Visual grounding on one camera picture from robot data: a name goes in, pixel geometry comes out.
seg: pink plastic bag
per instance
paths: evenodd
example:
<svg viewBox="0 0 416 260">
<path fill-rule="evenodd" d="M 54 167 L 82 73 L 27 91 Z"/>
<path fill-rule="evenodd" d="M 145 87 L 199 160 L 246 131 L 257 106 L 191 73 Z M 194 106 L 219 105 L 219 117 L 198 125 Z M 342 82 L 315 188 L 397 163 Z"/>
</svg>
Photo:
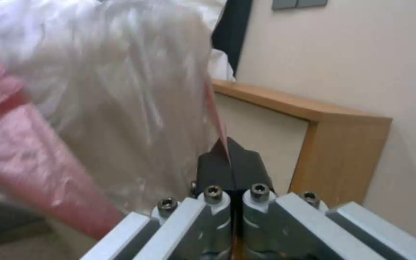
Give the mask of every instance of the pink plastic bag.
<svg viewBox="0 0 416 260">
<path fill-rule="evenodd" d="M 122 215 L 0 65 L 0 186 L 12 195 L 100 239 Z"/>
</svg>

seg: light switch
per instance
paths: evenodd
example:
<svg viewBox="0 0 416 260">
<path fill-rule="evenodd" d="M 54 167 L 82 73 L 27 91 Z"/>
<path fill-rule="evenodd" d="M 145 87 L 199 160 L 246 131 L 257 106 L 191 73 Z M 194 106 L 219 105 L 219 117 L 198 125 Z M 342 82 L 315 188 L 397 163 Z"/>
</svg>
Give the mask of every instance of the light switch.
<svg viewBox="0 0 416 260">
<path fill-rule="evenodd" d="M 282 10 L 295 8 L 298 0 L 274 0 L 272 2 L 272 10 Z"/>
<path fill-rule="evenodd" d="M 296 7 L 319 7 L 326 5 L 328 0 L 298 0 Z"/>
</svg>

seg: hex socket screw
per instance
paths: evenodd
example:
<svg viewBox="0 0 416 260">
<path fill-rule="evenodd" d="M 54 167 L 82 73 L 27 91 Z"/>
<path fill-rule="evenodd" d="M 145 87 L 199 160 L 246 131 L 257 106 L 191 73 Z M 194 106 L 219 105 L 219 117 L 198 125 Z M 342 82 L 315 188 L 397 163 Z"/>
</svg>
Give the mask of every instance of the hex socket screw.
<svg viewBox="0 0 416 260">
<path fill-rule="evenodd" d="M 208 204 L 218 204 L 222 200 L 222 188 L 218 185 L 210 185 L 203 191 L 205 202 Z"/>
<path fill-rule="evenodd" d="M 178 208 L 178 201 L 172 197 L 160 199 L 157 205 L 158 213 L 162 217 L 169 217 Z"/>
<path fill-rule="evenodd" d="M 300 194 L 300 197 L 312 207 L 319 209 L 320 197 L 316 193 L 312 191 L 305 191 Z"/>
<path fill-rule="evenodd" d="M 269 200 L 270 189 L 264 183 L 256 183 L 251 185 L 250 195 L 256 202 L 266 202 Z"/>
</svg>

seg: white plastic bag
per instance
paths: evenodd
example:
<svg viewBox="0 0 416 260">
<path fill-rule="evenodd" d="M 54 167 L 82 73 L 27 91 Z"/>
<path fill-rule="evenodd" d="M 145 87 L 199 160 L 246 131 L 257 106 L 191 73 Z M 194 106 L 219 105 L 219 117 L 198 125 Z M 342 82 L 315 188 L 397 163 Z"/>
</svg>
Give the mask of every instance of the white plastic bag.
<svg viewBox="0 0 416 260">
<path fill-rule="evenodd" d="M 168 0 L 53 3 L 0 0 L 8 72 L 121 210 L 187 196 L 215 140 L 200 17 Z"/>
</svg>

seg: gray floor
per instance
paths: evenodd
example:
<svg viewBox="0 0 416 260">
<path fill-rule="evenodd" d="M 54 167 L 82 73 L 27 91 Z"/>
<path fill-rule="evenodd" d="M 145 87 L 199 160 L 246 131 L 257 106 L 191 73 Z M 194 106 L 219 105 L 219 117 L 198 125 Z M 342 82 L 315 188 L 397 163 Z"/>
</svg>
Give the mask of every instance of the gray floor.
<svg viewBox="0 0 416 260">
<path fill-rule="evenodd" d="M 0 245 L 1 260 L 73 260 L 68 247 L 54 233 Z"/>
</svg>

